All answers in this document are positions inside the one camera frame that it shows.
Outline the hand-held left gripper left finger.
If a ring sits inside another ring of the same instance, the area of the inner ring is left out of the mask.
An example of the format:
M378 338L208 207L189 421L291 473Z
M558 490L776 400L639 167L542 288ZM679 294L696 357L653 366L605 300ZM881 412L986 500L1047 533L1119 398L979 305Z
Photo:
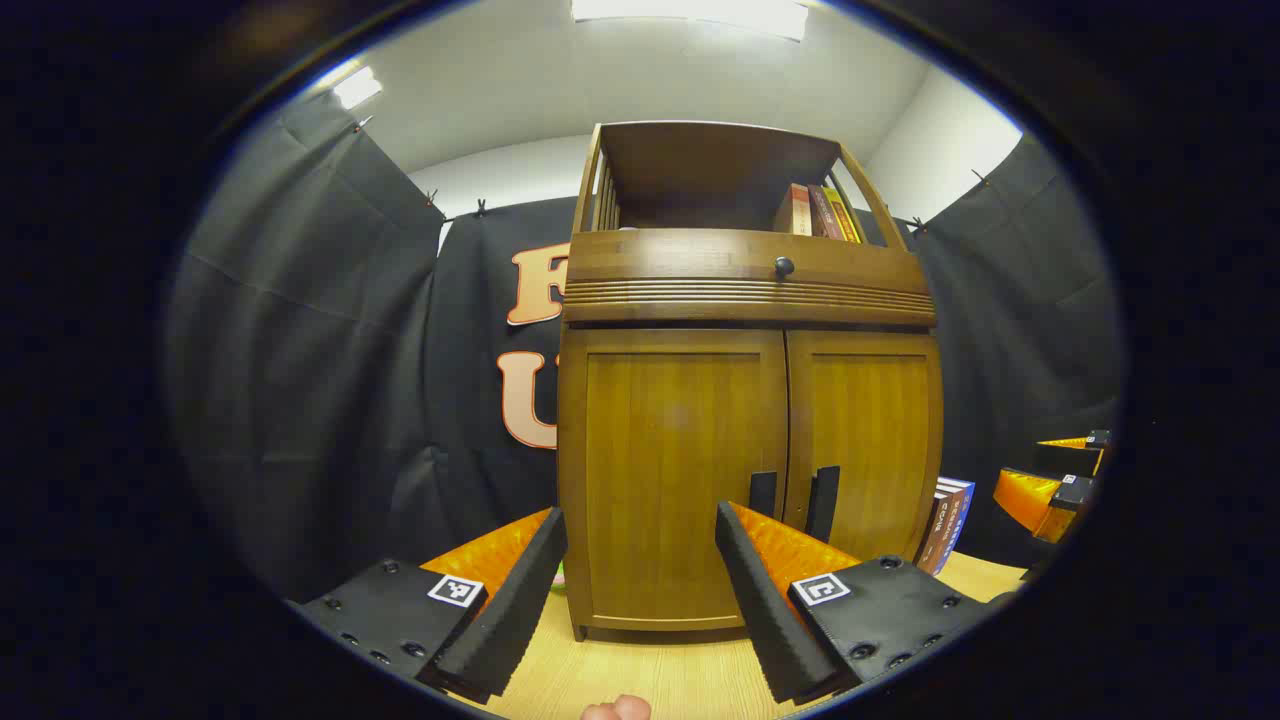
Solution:
M378 560L291 607L370 664L484 705L521 664L566 550L548 507L426 562Z

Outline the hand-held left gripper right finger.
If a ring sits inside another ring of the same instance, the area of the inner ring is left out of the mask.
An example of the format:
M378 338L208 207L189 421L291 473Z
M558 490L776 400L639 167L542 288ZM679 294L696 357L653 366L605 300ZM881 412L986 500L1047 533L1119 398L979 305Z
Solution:
M740 503L716 510L716 546L765 683L804 705L937 655L991 614L897 555L855 559Z

